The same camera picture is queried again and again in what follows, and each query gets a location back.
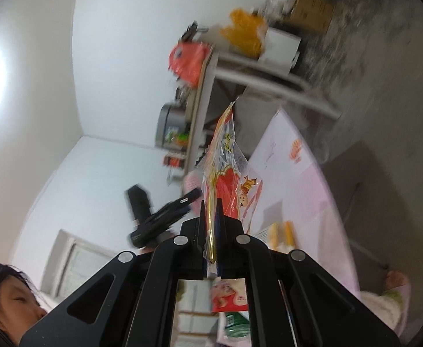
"red snack package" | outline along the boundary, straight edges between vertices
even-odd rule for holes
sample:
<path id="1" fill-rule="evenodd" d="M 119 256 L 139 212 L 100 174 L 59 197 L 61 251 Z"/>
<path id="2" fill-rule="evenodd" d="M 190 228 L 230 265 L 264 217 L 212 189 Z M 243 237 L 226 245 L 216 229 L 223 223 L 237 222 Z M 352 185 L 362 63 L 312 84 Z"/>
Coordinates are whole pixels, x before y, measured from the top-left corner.
<path id="1" fill-rule="evenodd" d="M 248 233 L 263 184 L 235 143 L 233 104 L 219 118 L 212 142 L 201 162 L 207 227 L 204 257 L 211 263 L 216 260 L 214 221 L 217 199 L 222 199 L 224 214 L 239 219 L 244 232 Z"/>
<path id="2" fill-rule="evenodd" d="M 169 69 L 192 87 L 197 87 L 202 65 L 209 53 L 210 48 L 205 43 L 179 42 L 170 53 Z"/>
<path id="3" fill-rule="evenodd" d="M 216 278 L 211 289 L 212 312 L 248 311 L 245 279 Z"/>

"girl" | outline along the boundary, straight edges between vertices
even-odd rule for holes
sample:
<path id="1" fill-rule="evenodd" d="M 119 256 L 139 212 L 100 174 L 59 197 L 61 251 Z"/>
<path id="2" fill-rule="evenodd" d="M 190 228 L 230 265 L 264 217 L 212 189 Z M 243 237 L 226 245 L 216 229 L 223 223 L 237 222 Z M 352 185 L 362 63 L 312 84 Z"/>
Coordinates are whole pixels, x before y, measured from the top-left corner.
<path id="1" fill-rule="evenodd" d="M 29 283 L 23 272 L 0 264 L 0 330 L 17 346 L 25 332 L 47 314 Z"/>

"table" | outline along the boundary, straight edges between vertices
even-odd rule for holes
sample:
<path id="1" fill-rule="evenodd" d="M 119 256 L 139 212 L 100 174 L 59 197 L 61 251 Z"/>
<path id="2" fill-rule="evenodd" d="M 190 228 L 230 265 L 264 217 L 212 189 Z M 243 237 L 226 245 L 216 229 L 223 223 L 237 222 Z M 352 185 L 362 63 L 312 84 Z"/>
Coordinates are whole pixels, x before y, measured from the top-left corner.
<path id="1" fill-rule="evenodd" d="M 269 123 L 249 165 L 262 179 L 249 234 L 256 235 L 276 222 L 291 221 L 297 248 L 359 298 L 356 269 L 336 204 L 315 158 L 283 110 Z M 220 314 L 219 343 L 250 346 L 247 339 L 230 341 L 224 327 L 225 318 Z"/>
<path id="2" fill-rule="evenodd" d="M 290 101 L 337 120 L 341 112 L 324 99 L 301 77 L 283 70 L 212 47 L 205 59 L 197 92 L 192 96 L 191 130 L 185 157 L 184 174 L 194 169 L 201 144 L 201 134 L 215 80 L 251 87 L 282 102 Z"/>

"orange bag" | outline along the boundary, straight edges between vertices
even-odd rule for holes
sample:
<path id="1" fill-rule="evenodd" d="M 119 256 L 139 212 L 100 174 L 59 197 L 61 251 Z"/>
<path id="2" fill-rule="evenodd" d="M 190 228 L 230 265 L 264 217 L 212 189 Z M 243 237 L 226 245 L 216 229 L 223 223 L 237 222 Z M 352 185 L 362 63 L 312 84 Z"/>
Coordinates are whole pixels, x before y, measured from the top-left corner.
<path id="1" fill-rule="evenodd" d="M 205 43 L 179 42 L 170 53 L 169 69 L 192 87 L 198 86 L 202 65 L 210 53 Z"/>

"snack bag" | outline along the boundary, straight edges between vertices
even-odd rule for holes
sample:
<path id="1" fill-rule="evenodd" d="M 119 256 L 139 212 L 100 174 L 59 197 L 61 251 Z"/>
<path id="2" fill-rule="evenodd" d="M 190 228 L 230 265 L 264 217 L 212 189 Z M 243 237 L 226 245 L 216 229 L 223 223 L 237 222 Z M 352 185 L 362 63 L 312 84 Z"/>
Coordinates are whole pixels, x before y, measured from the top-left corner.
<path id="1" fill-rule="evenodd" d="M 220 30 L 220 34 L 245 55 L 259 57 L 266 31 L 268 31 L 268 25 L 263 17 L 254 16 L 243 9 L 233 10 L 229 17 L 234 26 L 224 27 Z"/>
<path id="2" fill-rule="evenodd" d="M 245 279 L 216 278 L 211 293 L 212 312 L 240 312 L 249 309 Z"/>
<path id="3" fill-rule="evenodd" d="M 215 134 L 201 164 L 204 172 L 202 192 L 206 209 L 207 238 L 204 257 L 216 261 L 215 210 L 222 199 L 227 217 L 239 219 L 243 230 L 250 229 L 253 212 L 262 191 L 262 179 L 249 166 L 235 143 L 232 102 L 218 120 Z"/>

